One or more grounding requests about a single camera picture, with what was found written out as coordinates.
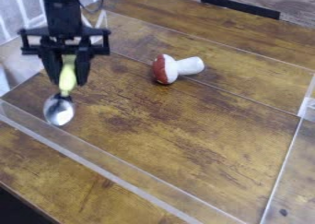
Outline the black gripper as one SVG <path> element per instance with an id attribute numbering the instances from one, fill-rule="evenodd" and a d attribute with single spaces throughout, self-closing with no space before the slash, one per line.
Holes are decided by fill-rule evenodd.
<path id="1" fill-rule="evenodd" d="M 82 19 L 81 0 L 43 0 L 47 25 L 20 29 L 26 55 L 40 55 L 54 84 L 59 84 L 62 54 L 77 54 L 75 74 L 79 86 L 87 83 L 91 54 L 110 54 L 110 29 L 87 26 Z"/>

